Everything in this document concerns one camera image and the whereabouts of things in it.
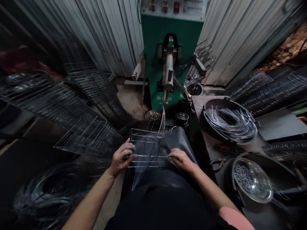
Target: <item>bowl of screws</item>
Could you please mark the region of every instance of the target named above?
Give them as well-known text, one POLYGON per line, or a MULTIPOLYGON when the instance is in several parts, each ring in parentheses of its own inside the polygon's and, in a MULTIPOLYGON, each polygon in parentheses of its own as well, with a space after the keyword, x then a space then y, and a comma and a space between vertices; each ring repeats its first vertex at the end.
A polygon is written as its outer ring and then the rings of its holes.
POLYGON ((240 158, 234 166, 234 179, 239 188, 252 200, 268 203, 273 198, 273 189, 267 174, 255 162, 240 158))

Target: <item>switch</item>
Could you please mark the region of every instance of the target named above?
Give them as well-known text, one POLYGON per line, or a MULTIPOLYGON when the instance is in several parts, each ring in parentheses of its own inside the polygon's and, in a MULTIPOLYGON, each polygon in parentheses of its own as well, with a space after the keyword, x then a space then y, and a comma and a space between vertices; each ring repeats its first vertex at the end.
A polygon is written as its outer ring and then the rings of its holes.
POLYGON ((179 13, 180 2, 174 2, 174 13, 179 13))
POLYGON ((167 13, 167 9, 169 7, 169 3, 167 1, 162 2, 162 12, 167 13))
POLYGON ((156 0, 149 0, 149 9, 150 11, 156 11, 156 0))

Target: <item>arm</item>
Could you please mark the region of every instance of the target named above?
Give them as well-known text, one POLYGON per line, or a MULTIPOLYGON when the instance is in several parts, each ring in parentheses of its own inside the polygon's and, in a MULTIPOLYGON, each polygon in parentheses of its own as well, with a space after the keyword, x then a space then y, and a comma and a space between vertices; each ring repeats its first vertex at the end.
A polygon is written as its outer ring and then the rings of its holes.
POLYGON ((130 139, 114 153, 110 168, 103 173, 86 197, 81 201, 63 226, 62 230, 93 229, 102 204, 113 185, 114 179, 137 157, 136 154, 132 154, 132 150, 135 150, 135 146, 129 143, 129 141, 130 139))
POLYGON ((181 151, 178 148, 172 149, 168 157, 170 157, 176 165, 186 170, 195 178, 203 193, 211 200, 218 210, 220 210, 221 207, 229 207, 240 213, 226 194, 200 169, 197 164, 191 161, 184 151, 181 151))

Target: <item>corrugated metal wall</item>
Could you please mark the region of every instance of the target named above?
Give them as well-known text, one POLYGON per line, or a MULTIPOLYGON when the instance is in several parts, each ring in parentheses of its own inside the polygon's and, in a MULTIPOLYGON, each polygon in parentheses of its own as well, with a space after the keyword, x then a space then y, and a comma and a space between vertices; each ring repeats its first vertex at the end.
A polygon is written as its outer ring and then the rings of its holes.
POLYGON ((212 44, 216 64, 203 83, 226 86, 301 3, 211 0, 199 42, 212 44))
MULTIPOLYGON (((212 44, 216 64, 203 83, 226 86, 302 1, 211 0, 199 42, 207 39, 201 46, 212 44)), ((13 0, 10 3, 16 4, 59 52, 83 46, 99 68, 123 76, 130 76, 139 62, 144 45, 137 0, 13 0), (67 47, 59 45, 63 39, 69 41, 67 47)), ((76 61, 77 51, 70 56, 76 61)))
POLYGON ((116 75, 130 76, 139 62, 144 45, 137 0, 14 0, 14 3, 61 56, 67 57, 64 62, 84 61, 77 58, 80 46, 100 69, 116 75))

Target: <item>red switch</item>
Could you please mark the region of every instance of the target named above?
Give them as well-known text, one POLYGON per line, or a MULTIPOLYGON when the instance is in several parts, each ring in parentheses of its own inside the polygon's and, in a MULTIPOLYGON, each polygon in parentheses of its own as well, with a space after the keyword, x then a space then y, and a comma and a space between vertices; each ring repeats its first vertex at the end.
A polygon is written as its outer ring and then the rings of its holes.
POLYGON ((180 2, 174 2, 174 13, 179 13, 180 2))

